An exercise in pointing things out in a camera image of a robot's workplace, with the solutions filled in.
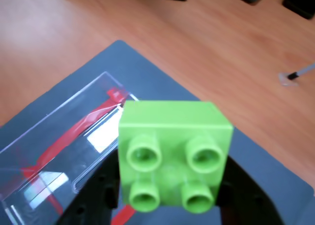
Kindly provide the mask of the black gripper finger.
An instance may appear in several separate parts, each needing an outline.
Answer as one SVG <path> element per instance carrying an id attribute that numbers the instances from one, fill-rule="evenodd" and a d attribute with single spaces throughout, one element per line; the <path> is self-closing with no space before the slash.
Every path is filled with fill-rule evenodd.
<path id="1" fill-rule="evenodd" d="M 254 179 L 228 157 L 216 206 L 223 225 L 283 225 L 275 205 Z"/>
<path id="2" fill-rule="evenodd" d="M 119 204 L 118 150 L 112 151 L 89 177 L 58 220 L 59 225 L 109 225 Z"/>

